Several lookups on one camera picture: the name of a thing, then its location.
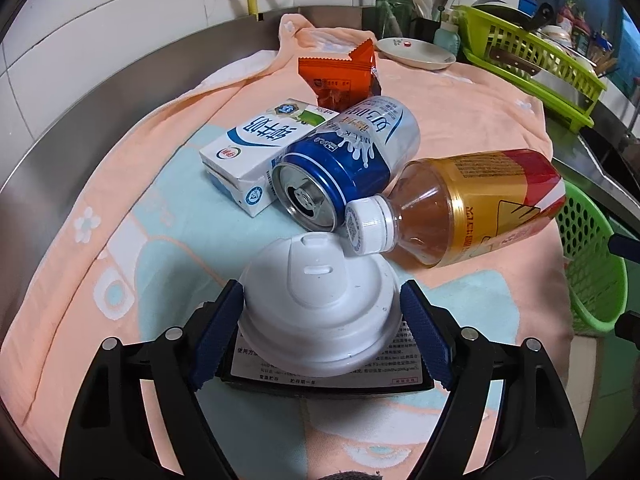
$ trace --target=bottle cap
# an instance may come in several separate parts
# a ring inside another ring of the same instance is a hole
[[[399,283],[379,254],[357,256],[331,233],[279,239],[244,269],[242,336],[269,364],[332,377],[371,362],[394,338]]]
[[[458,32],[458,26],[455,23],[451,22],[442,22],[440,23],[440,28],[444,30],[448,30],[449,32]]]
[[[360,256],[385,253],[394,246],[394,216],[383,196],[349,202],[344,223],[353,250]]]

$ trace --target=snack packet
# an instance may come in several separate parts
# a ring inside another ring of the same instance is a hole
[[[380,88],[375,74],[373,42],[365,41],[350,53],[351,59],[302,57],[298,73],[318,96],[318,106],[343,112]]]
[[[382,95],[382,87],[378,79],[378,70],[376,68],[376,54],[373,41],[367,40],[363,44],[356,47],[349,54],[354,61],[365,61],[371,63],[371,85],[369,88],[369,97],[374,95]]]

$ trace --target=blue gripper pad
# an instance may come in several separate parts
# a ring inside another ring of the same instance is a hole
[[[197,310],[190,321],[196,321],[196,316],[202,314],[200,319],[206,319],[208,312],[202,312],[207,308],[215,309],[203,330],[200,339],[194,348],[193,368],[191,369],[191,386],[196,390],[213,379],[220,365],[220,361],[226,352],[231,336],[238,326],[238,320],[244,308],[244,290],[238,282],[233,282],[220,293],[218,307],[213,304],[205,304]]]
[[[449,390],[453,382],[451,348],[408,282],[400,289],[400,310],[429,374]]]

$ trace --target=pink towel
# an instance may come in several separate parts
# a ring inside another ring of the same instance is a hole
[[[54,471],[71,407],[100,341],[112,335],[124,344],[140,339],[135,301],[117,319],[87,307],[94,301],[93,284],[111,263],[103,249],[116,229],[136,228],[127,216],[132,206],[204,123],[231,128],[283,98],[315,102],[297,74],[298,57],[318,50],[319,44],[346,52],[369,37],[357,30],[315,29],[302,16],[286,15],[280,51],[268,68],[223,84],[199,86],[158,108],[98,166],[36,271],[0,349],[0,396],[33,449]],[[386,59],[378,61],[378,71],[383,92],[402,101],[420,124],[418,158],[515,148],[552,156],[542,104],[492,74],[461,64],[431,73]],[[532,335],[541,339],[559,374],[566,374],[571,316],[555,223],[530,240],[442,269],[426,270],[407,256],[397,258],[428,286],[477,270],[500,272],[520,310],[518,342]],[[213,277],[221,283],[229,278]],[[149,388],[145,399],[153,399]],[[148,409],[154,436],[161,434],[159,413]],[[483,431],[490,434],[490,428]],[[334,441],[309,429],[307,446],[313,447],[318,439],[316,448],[329,455],[323,460],[322,453],[310,453],[312,477],[335,472],[330,465]],[[490,438],[483,442],[474,452],[476,465],[484,459],[482,448]],[[156,445],[163,463],[177,468],[166,436],[159,436]],[[412,463],[415,460],[405,460],[392,476],[402,478]]]

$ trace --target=green dish rack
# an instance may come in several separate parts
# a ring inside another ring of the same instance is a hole
[[[462,49],[466,58],[476,66],[493,72],[514,83],[528,94],[539,98],[547,108],[555,111],[572,132],[593,126],[591,112],[606,86],[598,77],[575,59],[513,23],[492,16],[474,7],[457,6]],[[491,59],[492,48],[507,50],[563,79],[587,99],[586,108],[573,104],[560,94],[534,81],[529,73]]]
[[[609,253],[613,229],[591,199],[565,181],[566,200],[556,215],[569,285],[574,330],[603,335],[626,309],[625,261]]]

